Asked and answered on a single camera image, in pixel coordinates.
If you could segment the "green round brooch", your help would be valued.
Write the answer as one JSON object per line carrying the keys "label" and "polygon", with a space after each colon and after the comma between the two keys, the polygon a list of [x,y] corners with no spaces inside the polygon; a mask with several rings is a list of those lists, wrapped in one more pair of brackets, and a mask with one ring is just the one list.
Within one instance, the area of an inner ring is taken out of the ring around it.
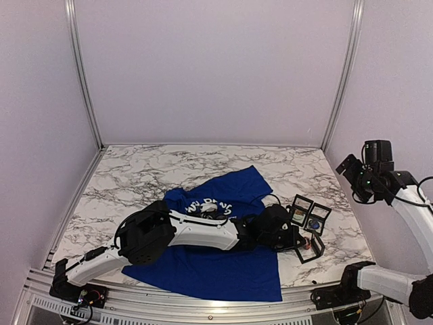
{"label": "green round brooch", "polygon": [[293,220],[300,221],[300,220],[303,220],[304,217],[305,217],[304,211],[301,211],[301,210],[294,211]]}

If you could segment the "blue panda print t-shirt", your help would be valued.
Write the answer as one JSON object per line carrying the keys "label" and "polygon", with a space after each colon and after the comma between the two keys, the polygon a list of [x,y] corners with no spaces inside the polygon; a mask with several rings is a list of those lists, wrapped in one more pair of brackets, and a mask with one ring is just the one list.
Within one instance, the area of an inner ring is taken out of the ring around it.
{"label": "blue panda print t-shirt", "polygon": [[[205,203],[218,206],[224,218],[258,215],[262,199],[272,192],[253,166],[209,179],[185,190],[167,191],[168,208],[180,213],[199,211]],[[227,252],[200,246],[171,246],[152,265],[131,265],[122,274],[142,283],[199,299],[280,302],[278,259],[275,251],[258,246],[253,251]]]}

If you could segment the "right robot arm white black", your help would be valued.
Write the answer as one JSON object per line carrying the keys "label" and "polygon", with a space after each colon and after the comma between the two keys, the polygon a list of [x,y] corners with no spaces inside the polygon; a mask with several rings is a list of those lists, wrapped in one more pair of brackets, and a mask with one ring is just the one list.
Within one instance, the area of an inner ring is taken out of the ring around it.
{"label": "right robot arm white black", "polygon": [[373,291],[409,308],[417,319],[432,317],[432,202],[408,171],[394,168],[392,144],[376,139],[364,142],[361,158],[348,155],[337,167],[350,184],[352,194],[364,205],[384,201],[402,219],[417,240],[427,272],[406,274],[360,262],[344,268],[335,297],[350,303],[361,291]]}

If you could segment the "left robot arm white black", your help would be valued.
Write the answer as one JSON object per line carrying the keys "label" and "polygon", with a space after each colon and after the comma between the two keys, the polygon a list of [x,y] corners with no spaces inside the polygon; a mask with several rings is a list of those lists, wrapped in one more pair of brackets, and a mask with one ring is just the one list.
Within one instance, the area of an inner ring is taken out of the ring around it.
{"label": "left robot arm white black", "polygon": [[203,246],[221,251],[251,251],[267,246],[286,251],[306,244],[288,211],[276,204],[260,215],[243,219],[205,219],[168,208],[162,200],[128,216],[105,246],[86,252],[75,262],[55,265],[52,290],[71,301],[85,296],[92,279],[128,265],[151,265],[170,246]]}

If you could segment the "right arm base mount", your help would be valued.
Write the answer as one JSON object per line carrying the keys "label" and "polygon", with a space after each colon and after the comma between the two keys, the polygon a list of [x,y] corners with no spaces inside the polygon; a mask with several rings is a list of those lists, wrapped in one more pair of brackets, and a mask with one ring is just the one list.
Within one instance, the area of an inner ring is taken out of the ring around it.
{"label": "right arm base mount", "polygon": [[364,302],[370,298],[371,293],[368,290],[342,284],[316,288],[311,293],[311,301],[317,310]]}

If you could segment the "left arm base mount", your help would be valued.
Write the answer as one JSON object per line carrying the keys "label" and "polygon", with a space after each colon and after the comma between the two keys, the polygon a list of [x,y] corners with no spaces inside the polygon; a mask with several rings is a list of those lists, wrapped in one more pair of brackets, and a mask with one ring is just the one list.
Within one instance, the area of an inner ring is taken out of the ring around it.
{"label": "left arm base mount", "polygon": [[85,284],[77,286],[69,283],[68,273],[80,265],[79,262],[68,266],[68,260],[62,259],[55,264],[55,274],[49,289],[52,297],[76,303],[78,306],[90,305],[103,308],[106,304],[108,289],[105,286]]}

